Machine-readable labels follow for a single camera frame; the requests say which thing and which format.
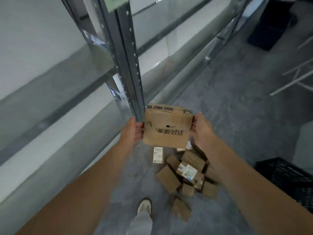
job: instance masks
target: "black plastic crate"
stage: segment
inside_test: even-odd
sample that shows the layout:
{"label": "black plastic crate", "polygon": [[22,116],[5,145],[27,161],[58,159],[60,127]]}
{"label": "black plastic crate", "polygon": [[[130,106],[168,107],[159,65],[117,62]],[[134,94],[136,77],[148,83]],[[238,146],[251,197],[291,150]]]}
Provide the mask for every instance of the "black plastic crate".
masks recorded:
{"label": "black plastic crate", "polygon": [[313,176],[282,158],[259,161],[255,170],[313,213]]}

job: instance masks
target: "green paper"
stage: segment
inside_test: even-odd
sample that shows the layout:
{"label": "green paper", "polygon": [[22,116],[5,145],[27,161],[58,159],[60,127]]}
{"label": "green paper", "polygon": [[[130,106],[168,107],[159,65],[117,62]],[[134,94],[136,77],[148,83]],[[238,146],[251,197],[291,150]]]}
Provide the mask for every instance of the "green paper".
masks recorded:
{"label": "green paper", "polygon": [[121,5],[125,4],[128,2],[128,0],[104,0],[106,4],[106,8],[108,9],[108,12],[112,12]]}

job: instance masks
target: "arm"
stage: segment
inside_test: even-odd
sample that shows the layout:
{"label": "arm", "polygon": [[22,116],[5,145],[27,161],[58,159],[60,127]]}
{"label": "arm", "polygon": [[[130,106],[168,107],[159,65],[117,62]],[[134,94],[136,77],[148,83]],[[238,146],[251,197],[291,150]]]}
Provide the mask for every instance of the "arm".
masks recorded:
{"label": "arm", "polygon": [[260,235],[312,234],[313,215],[247,165],[199,113],[192,134],[241,213]]}
{"label": "arm", "polygon": [[122,129],[119,142],[67,185],[17,234],[93,234],[107,209],[127,156],[134,143],[142,138],[142,126],[142,122],[135,123],[132,117]]}

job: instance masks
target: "person's right arm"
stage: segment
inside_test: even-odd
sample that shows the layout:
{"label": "person's right arm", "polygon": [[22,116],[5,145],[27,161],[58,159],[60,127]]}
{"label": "person's right arm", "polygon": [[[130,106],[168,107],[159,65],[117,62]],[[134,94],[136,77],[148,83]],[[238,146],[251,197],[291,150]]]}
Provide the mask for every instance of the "person's right arm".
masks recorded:
{"label": "person's right arm", "polygon": [[310,212],[237,156],[201,113],[195,119],[196,145],[251,227],[260,235],[313,234]]}

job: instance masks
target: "pant leg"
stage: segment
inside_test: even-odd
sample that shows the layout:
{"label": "pant leg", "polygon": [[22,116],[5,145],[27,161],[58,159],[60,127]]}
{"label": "pant leg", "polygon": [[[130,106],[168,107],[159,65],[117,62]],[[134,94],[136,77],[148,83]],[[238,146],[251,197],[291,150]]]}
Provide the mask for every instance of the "pant leg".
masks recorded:
{"label": "pant leg", "polygon": [[147,211],[142,211],[137,214],[131,222],[126,235],[150,235],[152,230],[152,219]]}

